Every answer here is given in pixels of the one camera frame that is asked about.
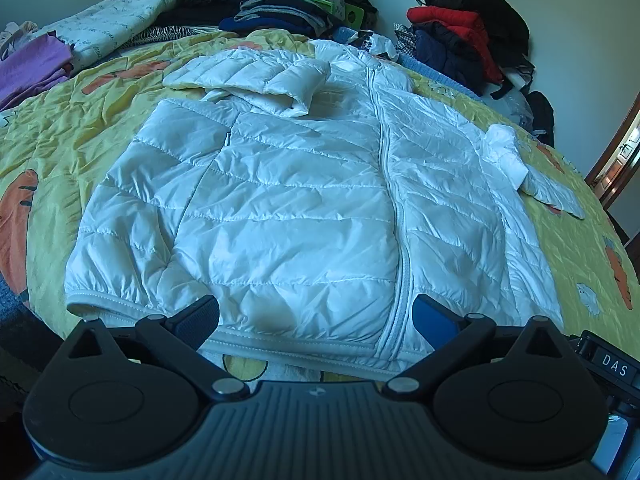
purple cloth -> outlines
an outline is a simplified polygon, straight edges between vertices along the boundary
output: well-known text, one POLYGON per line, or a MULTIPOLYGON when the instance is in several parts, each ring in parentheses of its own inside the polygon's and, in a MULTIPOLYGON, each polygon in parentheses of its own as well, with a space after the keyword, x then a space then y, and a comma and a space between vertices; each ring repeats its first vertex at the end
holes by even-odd
POLYGON ((68 76, 62 67, 71 57, 69 46, 49 34, 7 57, 0 63, 0 111, 66 81, 68 76))

green plastic object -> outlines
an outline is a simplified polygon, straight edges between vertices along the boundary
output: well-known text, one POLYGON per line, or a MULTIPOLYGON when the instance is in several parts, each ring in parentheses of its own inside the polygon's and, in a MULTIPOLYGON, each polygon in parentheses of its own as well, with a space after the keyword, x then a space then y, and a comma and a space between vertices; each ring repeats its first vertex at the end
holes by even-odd
MULTIPOLYGON (((334 13, 334 4, 327 0, 309 0, 315 3, 322 10, 325 10, 329 14, 334 13)), ((364 19, 364 9, 350 4, 344 4, 344 23, 349 28, 360 30, 362 20, 364 19)))

bed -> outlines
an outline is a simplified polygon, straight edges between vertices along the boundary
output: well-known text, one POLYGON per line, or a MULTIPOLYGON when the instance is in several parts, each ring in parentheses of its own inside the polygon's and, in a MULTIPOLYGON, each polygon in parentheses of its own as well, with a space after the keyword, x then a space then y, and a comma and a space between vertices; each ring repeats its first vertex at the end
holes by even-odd
MULTIPOLYGON (((65 308, 65 266, 98 184, 161 100, 199 100, 205 94, 201 88, 168 88, 163 78, 198 56, 237 48, 315 56, 305 37, 282 30, 260 30, 245 38, 214 32, 141 46, 27 100, 0 128, 2 281, 56 334, 66 337, 79 320, 65 308)), ((93 61, 89 57, 85 62, 93 61)), ((456 110, 484 132, 492 124, 512 126, 524 163, 574 192, 583 219, 520 193, 553 277, 563 331, 591 330, 640 358, 640 285, 612 224, 582 176, 556 150, 537 143, 482 103, 415 72, 399 70, 412 79, 414 93, 456 110)), ((254 384, 267 378, 317 381, 362 375, 357 370, 345 373, 340 367, 327 370, 321 362, 295 366, 277 356, 258 360, 232 352, 206 355, 254 384)))

pile of clothes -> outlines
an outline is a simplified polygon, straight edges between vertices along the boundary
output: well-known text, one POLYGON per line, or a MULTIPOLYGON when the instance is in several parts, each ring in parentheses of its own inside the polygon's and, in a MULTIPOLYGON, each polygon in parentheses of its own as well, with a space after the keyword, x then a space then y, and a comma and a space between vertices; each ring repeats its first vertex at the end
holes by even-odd
POLYGON ((516 10, 506 0, 416 1, 406 14, 411 26, 394 24, 401 62, 409 56, 477 96, 489 89, 487 105, 553 145, 551 104, 539 92, 528 98, 535 67, 516 10))
POLYGON ((320 38, 340 24, 309 0, 177 0, 154 26, 216 25, 242 35, 257 28, 283 28, 320 38))
POLYGON ((37 35, 38 26, 9 23, 0 32, 0 112, 69 79, 72 48, 55 31, 37 35))

red jacket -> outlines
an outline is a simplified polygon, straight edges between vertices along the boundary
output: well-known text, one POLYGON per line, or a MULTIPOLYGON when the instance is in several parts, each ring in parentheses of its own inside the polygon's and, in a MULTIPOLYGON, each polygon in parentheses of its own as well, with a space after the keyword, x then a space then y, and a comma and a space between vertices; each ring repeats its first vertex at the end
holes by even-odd
POLYGON ((406 16, 412 23, 439 22, 455 32, 480 55, 484 78, 492 83, 502 83, 502 72, 489 53, 489 36, 477 12, 422 6, 409 9, 406 16))

